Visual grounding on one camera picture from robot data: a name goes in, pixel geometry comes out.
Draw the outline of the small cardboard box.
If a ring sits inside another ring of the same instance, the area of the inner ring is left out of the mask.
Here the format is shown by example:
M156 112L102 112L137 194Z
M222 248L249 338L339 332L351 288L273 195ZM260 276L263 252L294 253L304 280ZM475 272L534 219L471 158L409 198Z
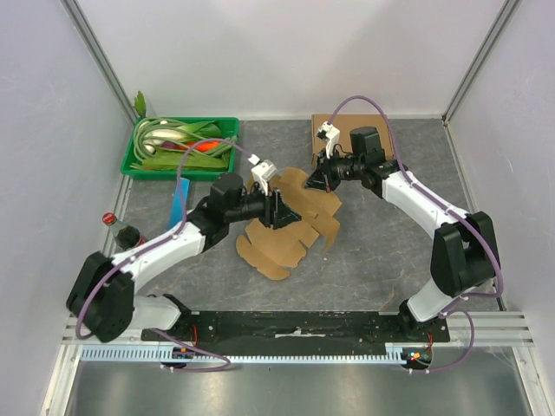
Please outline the small cardboard box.
M329 250L340 230L335 218L340 198L334 192L305 188L308 178L305 171L287 167L271 182L282 192L284 202L301 215L300 221L272 230L255 219L236 240L238 255L270 280L288 277L319 237L325 239L323 251Z

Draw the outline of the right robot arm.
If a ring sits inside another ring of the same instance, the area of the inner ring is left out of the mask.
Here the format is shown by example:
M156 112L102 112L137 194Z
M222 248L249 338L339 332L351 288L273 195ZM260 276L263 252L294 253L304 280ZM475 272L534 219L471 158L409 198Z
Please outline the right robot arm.
M400 305L396 325L403 339L417 341L427 333L428 324L445 316L457 300L475 294L482 283L499 276L493 221L483 211L471 214L448 203L403 163L388 160L375 127L355 128L349 136L352 150L342 154L339 130L329 122L317 129L316 137L324 148L304 185L332 192L342 182L358 181L401 209L431 237L431 277Z

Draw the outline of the large cardboard box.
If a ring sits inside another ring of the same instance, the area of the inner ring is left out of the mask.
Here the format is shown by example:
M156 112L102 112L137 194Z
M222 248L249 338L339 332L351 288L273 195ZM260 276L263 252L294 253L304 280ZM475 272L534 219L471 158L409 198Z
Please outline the large cardboard box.
M313 114L312 123L312 152L313 157L311 166L317 167L317 155L325 148L325 142L317 137L318 128L329 120L329 114ZM394 158L394 149L389 137L389 129L379 114L339 114L335 117L332 124L340 131L339 143L342 150L340 154L352 153L349 133L357 127L375 127L379 133L382 148L385 152L386 160Z

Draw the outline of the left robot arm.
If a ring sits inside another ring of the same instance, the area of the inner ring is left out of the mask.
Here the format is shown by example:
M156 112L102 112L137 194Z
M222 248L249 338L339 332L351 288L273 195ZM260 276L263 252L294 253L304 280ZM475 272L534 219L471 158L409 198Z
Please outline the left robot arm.
M232 223L257 219L277 230L301 220L278 189L258 185L249 192L236 173L224 173L186 220L138 247L111 257L89 255L66 301L78 328L101 342L131 329L157 328L172 341L190 331L189 310L174 296L140 296L138 291L165 270L209 250L229 233Z

